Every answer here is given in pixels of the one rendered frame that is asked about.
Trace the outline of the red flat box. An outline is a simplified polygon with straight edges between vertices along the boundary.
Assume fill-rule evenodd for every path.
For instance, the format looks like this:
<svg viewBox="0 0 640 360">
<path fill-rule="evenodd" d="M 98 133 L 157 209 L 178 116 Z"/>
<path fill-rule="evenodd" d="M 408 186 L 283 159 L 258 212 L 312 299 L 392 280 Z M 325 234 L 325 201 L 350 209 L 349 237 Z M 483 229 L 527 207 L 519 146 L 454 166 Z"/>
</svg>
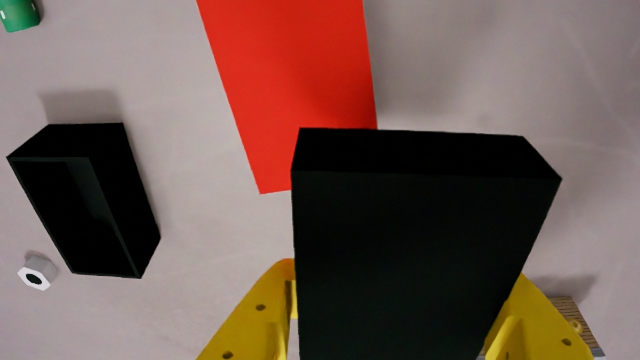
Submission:
<svg viewBox="0 0 640 360">
<path fill-rule="evenodd" d="M 362 0 L 196 0 L 260 194 L 299 127 L 378 129 Z"/>
</svg>

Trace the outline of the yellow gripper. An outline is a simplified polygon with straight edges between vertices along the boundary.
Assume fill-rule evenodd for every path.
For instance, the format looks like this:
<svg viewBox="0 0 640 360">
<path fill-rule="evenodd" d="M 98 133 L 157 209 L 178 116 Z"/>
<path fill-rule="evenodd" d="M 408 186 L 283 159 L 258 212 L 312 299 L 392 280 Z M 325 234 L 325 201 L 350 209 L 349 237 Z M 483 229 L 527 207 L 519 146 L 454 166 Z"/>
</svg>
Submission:
<svg viewBox="0 0 640 360">
<path fill-rule="evenodd" d="M 297 319 L 294 258 L 274 263 L 196 360 L 287 360 Z M 521 272 L 485 339 L 485 360 L 594 360 L 587 344 Z"/>
</svg>

